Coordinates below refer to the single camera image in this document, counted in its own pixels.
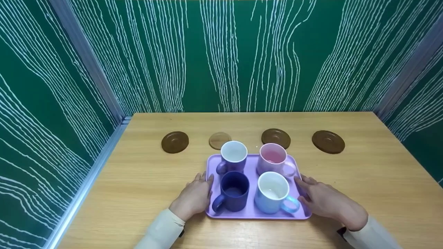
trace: mug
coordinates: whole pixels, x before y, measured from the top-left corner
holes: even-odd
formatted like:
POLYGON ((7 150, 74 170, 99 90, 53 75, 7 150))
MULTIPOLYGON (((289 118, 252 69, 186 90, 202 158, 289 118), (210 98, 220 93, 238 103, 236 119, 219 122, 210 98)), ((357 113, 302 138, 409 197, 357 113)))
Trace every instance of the mug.
POLYGON ((259 175, 274 171, 282 174, 284 177, 293 177, 297 172, 297 166, 286 160, 288 153, 279 144, 268 143, 260 148, 260 157, 258 159, 257 173, 259 175), (289 166, 292 172, 284 171, 285 166, 289 166))
POLYGON ((248 156, 248 149, 239 141, 226 142, 220 149, 221 163, 217 165, 216 172, 219 175, 229 171, 243 172, 248 156))
POLYGON ((220 181, 221 194, 212 203, 212 210, 220 212, 223 207, 231 212, 245 208, 249 194, 249 180, 238 171, 226 173, 220 181))
POLYGON ((266 214, 275 214, 280 209, 292 214, 300 208, 300 202, 289 196, 288 181, 281 174, 272 171, 265 172, 258 178, 254 202, 266 214), (286 206, 284 201, 292 202, 295 208, 286 206))

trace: mug handle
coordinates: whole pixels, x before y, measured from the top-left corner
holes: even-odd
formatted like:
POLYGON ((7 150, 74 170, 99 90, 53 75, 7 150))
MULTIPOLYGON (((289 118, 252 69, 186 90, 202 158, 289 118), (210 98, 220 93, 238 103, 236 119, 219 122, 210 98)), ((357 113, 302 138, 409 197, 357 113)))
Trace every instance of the mug handle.
POLYGON ((226 162, 225 162, 225 161, 221 161, 221 162, 217 165, 217 168, 215 169, 215 172, 217 172, 217 174, 219 174, 219 175, 226 174, 226 172, 227 172, 227 169, 226 169, 226 162))
POLYGON ((291 163, 291 162, 288 162, 288 161, 285 161, 284 162, 284 165, 285 166, 289 166, 291 169, 292 169, 292 172, 291 173, 286 173, 286 172, 284 172, 284 166, 280 169, 280 174, 282 175, 282 176, 284 176, 284 177, 293 177, 295 174, 296 174, 296 172, 297 172, 297 166, 295 165, 295 164, 293 164, 293 163, 291 163))
POLYGON ((295 204, 295 208, 290 208, 290 207, 286 206, 284 204, 284 202, 282 202, 280 208, 283 209, 284 211, 292 214, 292 213, 297 212, 300 209, 300 202, 297 199, 295 199, 294 197, 288 196, 284 200, 285 201, 290 201, 290 202, 295 204))
POLYGON ((212 203, 212 210, 214 212, 218 213, 222 210, 223 204, 225 203, 225 196, 219 195, 217 198, 215 198, 214 202, 212 203))

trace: hand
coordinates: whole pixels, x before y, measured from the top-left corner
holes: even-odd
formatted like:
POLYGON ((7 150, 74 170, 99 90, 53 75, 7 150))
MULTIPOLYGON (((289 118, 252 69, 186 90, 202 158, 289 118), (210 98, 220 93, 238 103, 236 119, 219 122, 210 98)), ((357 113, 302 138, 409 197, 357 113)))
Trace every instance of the hand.
POLYGON ((302 180, 298 177, 294 180, 308 194, 307 198, 299 196, 298 200, 314 214, 335 219, 351 231, 361 230, 368 222, 368 212, 331 185, 304 175, 302 180))
POLYGON ((187 183, 180 195, 169 206, 169 210, 186 222, 194 214, 203 212, 211 200, 211 187, 214 175, 205 180, 206 171, 198 173, 191 183, 187 183))

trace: sleeve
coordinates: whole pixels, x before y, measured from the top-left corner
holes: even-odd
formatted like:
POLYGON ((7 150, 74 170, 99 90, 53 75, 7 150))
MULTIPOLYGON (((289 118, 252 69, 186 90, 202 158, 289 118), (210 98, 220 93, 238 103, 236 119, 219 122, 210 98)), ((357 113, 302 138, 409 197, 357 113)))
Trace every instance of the sleeve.
POLYGON ((355 249, 401 249, 389 232, 371 216, 363 229, 357 232, 347 230, 343 238, 355 249))
POLYGON ((163 210, 150 224, 135 249, 169 249, 183 231, 185 222, 169 209, 163 210))

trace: coaster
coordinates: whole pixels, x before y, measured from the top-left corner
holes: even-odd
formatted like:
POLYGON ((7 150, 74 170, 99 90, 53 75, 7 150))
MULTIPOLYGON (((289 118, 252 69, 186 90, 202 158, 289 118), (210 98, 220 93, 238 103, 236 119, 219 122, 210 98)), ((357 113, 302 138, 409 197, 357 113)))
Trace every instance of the coaster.
POLYGON ((217 132, 211 135, 209 138, 209 145, 216 150, 221 149, 221 147, 226 143, 231 141, 231 136, 224 132, 217 132))
POLYGON ((312 135, 312 143, 321 151, 338 154, 345 149, 345 141, 330 131, 317 131, 312 135))
POLYGON ((287 149, 291 144, 290 136, 276 128, 267 129, 261 134, 261 142, 263 144, 275 143, 281 145, 283 148, 287 149))
POLYGON ((189 145, 189 137, 184 132, 171 132, 162 139, 162 149, 168 153, 179 153, 189 145))

